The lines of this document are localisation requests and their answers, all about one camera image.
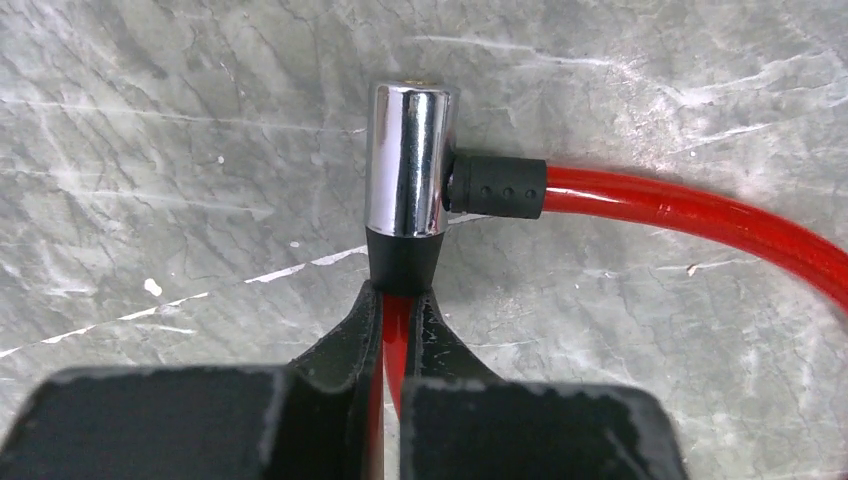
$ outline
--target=black cable connector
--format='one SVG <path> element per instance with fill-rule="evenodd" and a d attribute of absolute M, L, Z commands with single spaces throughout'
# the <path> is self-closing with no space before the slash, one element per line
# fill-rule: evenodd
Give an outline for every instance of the black cable connector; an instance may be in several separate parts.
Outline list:
<path fill-rule="evenodd" d="M 448 210 L 536 219 L 542 214 L 547 186 L 544 160 L 459 153 L 448 182 Z"/>

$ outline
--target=silver metal cylinder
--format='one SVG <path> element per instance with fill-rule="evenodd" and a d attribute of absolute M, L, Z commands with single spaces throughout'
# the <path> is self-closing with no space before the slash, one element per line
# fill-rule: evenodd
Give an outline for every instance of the silver metal cylinder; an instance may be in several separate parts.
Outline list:
<path fill-rule="evenodd" d="M 446 175 L 459 90 L 422 82 L 371 85 L 365 226 L 420 238 L 447 228 Z"/>

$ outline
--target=red plastic-coated cable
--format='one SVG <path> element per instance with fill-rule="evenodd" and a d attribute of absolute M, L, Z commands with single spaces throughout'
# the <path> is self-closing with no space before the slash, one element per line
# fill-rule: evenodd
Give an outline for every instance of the red plastic-coated cable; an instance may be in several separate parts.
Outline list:
<path fill-rule="evenodd" d="M 848 254 L 759 208 L 657 180 L 551 166 L 543 208 L 643 223 L 724 243 L 794 273 L 848 314 Z"/>
<path fill-rule="evenodd" d="M 409 316 L 415 299 L 383 295 L 383 363 L 392 403 L 400 417 L 400 389 L 406 370 Z"/>

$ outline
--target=gray marbled surface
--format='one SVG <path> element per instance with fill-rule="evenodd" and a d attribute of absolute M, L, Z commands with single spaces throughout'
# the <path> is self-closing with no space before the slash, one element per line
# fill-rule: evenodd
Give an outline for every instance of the gray marbled surface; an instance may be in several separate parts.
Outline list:
<path fill-rule="evenodd" d="M 65 366 L 286 361 L 327 332 L 367 275 L 384 75 L 459 86 L 461 146 L 705 186 L 848 248 L 846 58 L 845 0 L 0 0 L 0 423 Z M 840 317 L 753 257 L 477 219 L 436 291 L 506 377 L 654 393 L 693 478 L 848 466 Z"/>

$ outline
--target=concrete floor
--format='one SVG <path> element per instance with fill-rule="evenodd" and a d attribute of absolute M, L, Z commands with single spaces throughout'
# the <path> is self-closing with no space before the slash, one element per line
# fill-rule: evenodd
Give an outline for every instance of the concrete floor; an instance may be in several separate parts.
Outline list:
<path fill-rule="evenodd" d="M 846 0 L 0 1 L 0 424 L 69 365 L 285 362 L 326 333 L 367 275 L 387 74 L 459 86 L 461 146 L 704 186 L 848 248 L 846 58 Z M 695 479 L 848 465 L 845 318 L 753 257 L 477 219 L 435 288 L 507 378 L 655 394 Z"/>

